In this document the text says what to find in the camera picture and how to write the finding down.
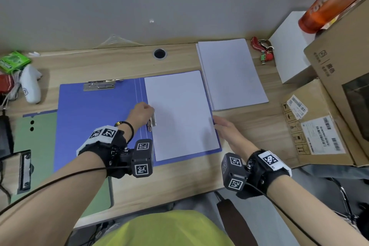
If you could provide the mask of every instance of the metal clip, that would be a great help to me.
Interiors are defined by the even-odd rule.
[[[83,84],[83,91],[97,91],[114,89],[116,81],[123,81],[124,79],[113,79],[105,81],[92,81]]]
[[[147,122],[147,130],[149,132],[152,132],[152,127],[156,126],[156,120],[155,120],[155,113],[152,114],[151,118],[149,119],[149,121]]]

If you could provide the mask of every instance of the hand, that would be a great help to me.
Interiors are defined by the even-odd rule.
[[[244,161],[259,149],[249,140],[247,140],[233,123],[219,116],[213,116],[215,129],[221,138],[225,139],[232,151],[241,156]]]
[[[131,110],[126,122],[130,123],[136,132],[140,127],[147,124],[152,114],[154,114],[154,108],[145,102],[140,102]]]

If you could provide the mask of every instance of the keychain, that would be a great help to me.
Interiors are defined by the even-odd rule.
[[[265,64],[266,61],[274,59],[274,48],[269,40],[257,39],[255,36],[251,39],[251,46],[254,50],[261,52],[260,61],[261,64]]]

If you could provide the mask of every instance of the wooden desk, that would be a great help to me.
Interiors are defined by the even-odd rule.
[[[152,51],[157,47],[43,53],[41,57],[33,58],[33,65],[44,75],[39,81],[41,103],[30,105],[20,95],[18,100],[11,102],[8,115],[14,125],[15,119],[23,114],[58,108],[60,84],[201,70],[195,44],[161,45],[168,52],[163,61],[152,57]],[[262,66],[259,53],[251,48],[250,51],[269,103],[217,111],[216,114],[228,118],[257,146],[272,150],[294,167],[297,165],[296,149],[288,133],[280,100],[296,86],[282,85],[274,62]],[[231,150],[223,140],[222,146],[221,153],[155,167],[148,178],[113,178],[114,206],[80,219],[76,227],[223,188],[220,163],[224,153]],[[5,166],[4,186],[14,193],[18,186],[19,156],[8,159]],[[6,197],[0,193],[0,208],[4,206]]]

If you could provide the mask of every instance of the white box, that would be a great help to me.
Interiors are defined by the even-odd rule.
[[[270,37],[274,58],[282,83],[306,84],[317,77],[304,54],[304,49],[314,40],[298,26],[305,11],[293,11]]]

